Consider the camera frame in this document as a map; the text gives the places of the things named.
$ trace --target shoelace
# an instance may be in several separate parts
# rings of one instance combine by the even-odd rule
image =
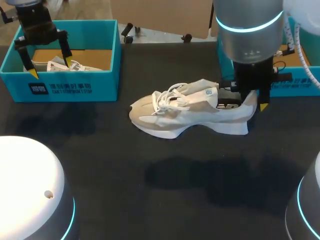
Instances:
[[[72,61],[72,65],[70,67],[70,71],[85,71],[86,67],[81,65],[79,62],[77,61]]]
[[[187,111],[190,108],[184,107],[187,104],[186,96],[177,91],[178,88],[187,85],[187,83],[177,83],[172,85],[167,91],[160,93],[157,97],[157,91],[152,94],[152,105],[154,108],[154,113],[152,115],[161,114],[169,109],[177,111]],[[182,106],[170,105],[170,101],[176,99]]]

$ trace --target logo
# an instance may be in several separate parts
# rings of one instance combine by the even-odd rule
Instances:
[[[206,89],[205,94],[207,95],[212,95],[212,89]]]
[[[29,83],[29,88],[34,95],[47,95],[48,90],[43,82]]]

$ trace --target robotic arm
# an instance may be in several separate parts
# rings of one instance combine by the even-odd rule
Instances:
[[[67,40],[68,33],[56,28],[48,9],[42,2],[40,0],[6,0],[6,3],[15,6],[17,18],[23,30],[23,37],[14,40],[14,48],[18,51],[25,69],[38,78],[27,51],[28,45],[48,45],[56,40],[59,40],[65,65],[69,67],[72,53]],[[14,18],[7,18],[3,10],[1,15],[5,24],[14,20]]]
[[[296,45],[304,69],[320,88],[304,64],[299,42],[300,26],[320,35],[319,7],[320,2],[315,0],[215,0],[222,48],[233,62],[235,86],[231,90],[240,92],[243,99],[251,90],[259,90],[259,103],[265,105],[270,101],[272,83],[292,79],[291,74],[278,74],[273,68],[274,55],[284,56],[295,51],[288,14],[297,22]],[[284,23],[288,49],[279,52]]]

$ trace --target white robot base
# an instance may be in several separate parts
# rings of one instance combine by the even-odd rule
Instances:
[[[302,178],[285,211],[290,240],[320,240],[320,154]]]
[[[0,137],[0,240],[78,240],[75,199],[45,145]]]

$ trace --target glowing blue ring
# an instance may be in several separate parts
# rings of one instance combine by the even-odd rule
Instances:
[[[253,27],[253,28],[247,28],[247,29],[228,27],[228,26],[224,25],[222,22],[220,22],[217,17],[215,17],[215,18],[216,18],[216,21],[218,22],[218,24],[222,28],[224,28],[224,29],[226,29],[226,30],[228,30],[230,32],[234,32],[234,33],[252,33],[252,32],[255,32],[255,31],[259,31],[259,30],[265,29],[266,27],[269,27],[270,25],[272,25],[275,21],[277,21],[281,17],[283,12],[284,11],[280,12],[278,14],[278,16],[276,16],[274,19],[272,19],[271,21],[269,21],[269,22],[267,22],[267,23],[265,23],[265,24],[263,24],[261,26],[257,26],[257,27]]]
[[[65,234],[61,238],[61,240],[64,240],[66,238],[66,236],[68,235],[68,233],[69,233],[69,231],[71,229],[72,223],[74,222],[74,219],[75,219],[75,213],[76,213],[76,203],[75,203],[75,198],[73,198],[73,213],[72,213],[71,222],[70,222],[69,227],[66,230]]]
[[[298,207],[299,207],[299,211],[300,211],[300,214],[301,214],[301,217],[302,219],[304,220],[305,224],[307,225],[307,227],[310,229],[310,231],[320,240],[320,236],[316,233],[315,230],[313,230],[313,228],[310,226],[310,224],[308,223],[307,219],[305,218],[305,215],[304,213],[302,212],[302,209],[301,209],[301,206],[300,206],[300,200],[299,200],[299,192],[300,192],[300,186],[301,186],[301,183],[302,183],[302,180],[304,178],[301,179],[301,182],[299,184],[299,187],[298,187],[298,191],[297,191],[297,200],[298,200]]]

